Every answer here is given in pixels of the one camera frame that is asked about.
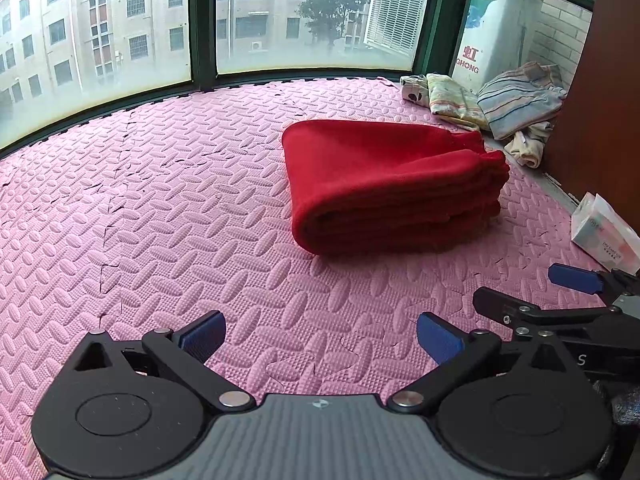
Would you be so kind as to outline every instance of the white brick wall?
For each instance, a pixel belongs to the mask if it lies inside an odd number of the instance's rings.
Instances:
[[[529,53],[530,61],[556,64],[569,88],[587,38],[591,13],[564,0],[544,0]]]

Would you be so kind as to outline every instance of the white shutter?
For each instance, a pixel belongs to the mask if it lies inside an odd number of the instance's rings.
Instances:
[[[371,0],[365,43],[413,57],[426,0]]]

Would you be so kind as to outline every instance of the textured foam tile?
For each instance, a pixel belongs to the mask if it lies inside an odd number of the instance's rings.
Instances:
[[[502,213],[443,254],[322,258],[290,234],[280,144],[302,119],[435,124],[386,80],[316,80],[192,94],[75,126],[0,160],[0,478],[44,472],[29,415],[91,328],[117,339],[228,322],[209,366],[266,392],[386,397],[432,369],[429,310],[464,330],[478,286],[542,307],[595,305],[546,279],[596,264],[570,217],[514,168]]]

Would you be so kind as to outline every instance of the red blanket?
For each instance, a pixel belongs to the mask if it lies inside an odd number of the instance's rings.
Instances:
[[[315,254],[450,246],[500,212],[509,177],[480,133],[421,124],[302,121],[282,145],[293,237]]]

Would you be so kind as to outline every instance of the triangular cutout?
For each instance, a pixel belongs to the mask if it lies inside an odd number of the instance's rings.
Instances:
[[[565,372],[566,367],[562,359],[556,353],[552,345],[541,344],[531,360],[532,368],[551,370],[553,372]]]
[[[84,372],[85,370],[97,370],[98,368],[108,368],[111,361],[104,351],[104,347],[100,343],[91,343],[89,348],[80,358],[76,371]]]

